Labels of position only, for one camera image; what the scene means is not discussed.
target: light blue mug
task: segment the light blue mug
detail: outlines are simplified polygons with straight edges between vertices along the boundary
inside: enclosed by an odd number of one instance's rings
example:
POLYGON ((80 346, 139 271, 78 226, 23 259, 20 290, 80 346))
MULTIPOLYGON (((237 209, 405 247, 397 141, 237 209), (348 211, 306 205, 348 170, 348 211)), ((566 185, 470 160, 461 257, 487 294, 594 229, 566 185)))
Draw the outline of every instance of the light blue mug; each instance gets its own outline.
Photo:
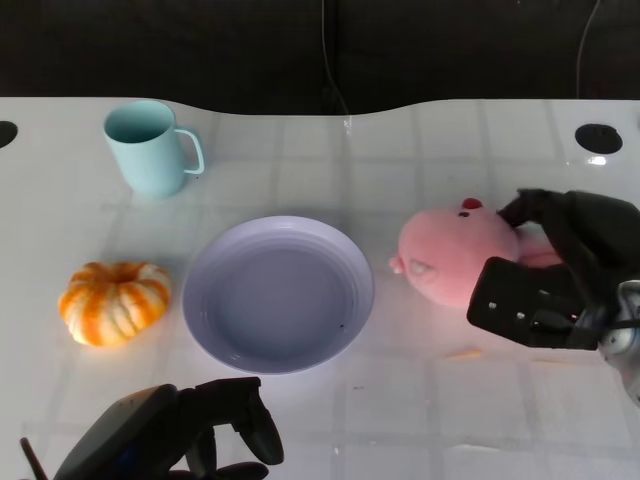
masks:
POLYGON ((139 100, 117 108, 107 116, 104 133, 125 180, 143 195, 168 197, 182 188, 186 173, 198 175, 204 171, 197 133, 178 127, 173 110, 164 103, 139 100), (193 140, 198 168, 185 167, 178 133, 193 140))

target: plush toy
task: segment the plush toy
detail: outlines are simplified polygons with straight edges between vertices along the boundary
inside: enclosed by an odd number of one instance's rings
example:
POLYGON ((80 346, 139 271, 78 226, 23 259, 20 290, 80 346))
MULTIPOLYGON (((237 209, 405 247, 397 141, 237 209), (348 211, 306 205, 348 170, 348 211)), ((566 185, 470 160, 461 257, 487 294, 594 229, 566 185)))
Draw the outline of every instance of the plush toy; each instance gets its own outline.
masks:
POLYGON ((150 263, 87 263, 78 270, 58 308, 73 338, 116 346, 153 324, 167 310, 171 282, 150 263))
POLYGON ((485 262, 502 257, 545 267, 561 263, 546 238, 512 229, 482 202, 468 198, 459 210, 414 215, 402 229, 389 265, 425 297, 466 308, 485 262))

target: black hole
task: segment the black hole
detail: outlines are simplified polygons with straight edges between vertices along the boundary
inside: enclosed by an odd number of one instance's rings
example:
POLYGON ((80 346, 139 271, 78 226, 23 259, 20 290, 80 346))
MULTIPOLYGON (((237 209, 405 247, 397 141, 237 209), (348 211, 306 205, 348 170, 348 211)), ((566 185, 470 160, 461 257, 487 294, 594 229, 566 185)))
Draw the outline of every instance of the black hole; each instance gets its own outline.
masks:
POLYGON ((609 125, 590 123, 576 130, 576 142, 590 152, 611 155, 622 148, 622 138, 609 125))
POLYGON ((18 136, 18 126, 12 122, 0 121, 0 148, 6 147, 18 136))

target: small pumpkin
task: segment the small pumpkin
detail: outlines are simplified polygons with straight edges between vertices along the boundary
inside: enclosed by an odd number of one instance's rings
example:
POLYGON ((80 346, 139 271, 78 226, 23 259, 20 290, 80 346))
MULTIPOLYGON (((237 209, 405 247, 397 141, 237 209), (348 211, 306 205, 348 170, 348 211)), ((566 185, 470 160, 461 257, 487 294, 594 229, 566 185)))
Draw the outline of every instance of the small pumpkin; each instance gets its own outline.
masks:
POLYGON ((151 263, 87 263, 58 301, 74 340, 116 346, 152 325, 171 300, 168 273, 151 263))

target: tabletop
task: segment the tabletop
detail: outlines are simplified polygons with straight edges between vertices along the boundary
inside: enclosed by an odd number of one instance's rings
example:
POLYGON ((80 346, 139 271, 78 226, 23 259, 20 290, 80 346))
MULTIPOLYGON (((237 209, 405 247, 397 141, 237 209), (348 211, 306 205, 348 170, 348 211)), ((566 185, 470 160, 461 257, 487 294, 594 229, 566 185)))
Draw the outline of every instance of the tabletop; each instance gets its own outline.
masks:
MULTIPOLYGON (((0 149, 3 477, 31 478, 21 436, 53 476, 120 397, 246 375, 190 337, 179 286, 194 255, 229 227, 296 214, 349 235, 371 263, 377 295, 344 353, 263 377, 286 453, 269 478, 640 478, 640 410, 597 353, 528 350, 492 336, 387 267, 401 226, 422 208, 467 197, 498 208, 527 186, 640 205, 640 103, 467 100, 264 117, 167 102, 200 133, 208 164, 176 196, 150 201, 126 187, 101 130, 128 101, 0 99, 0 120, 20 129, 0 149), (583 150, 574 132, 585 123, 614 126, 622 150, 583 150), (76 344, 57 298, 92 260, 166 266, 176 285, 169 313, 122 348, 76 344)), ((251 458, 231 429, 217 436, 219 465, 251 458)))

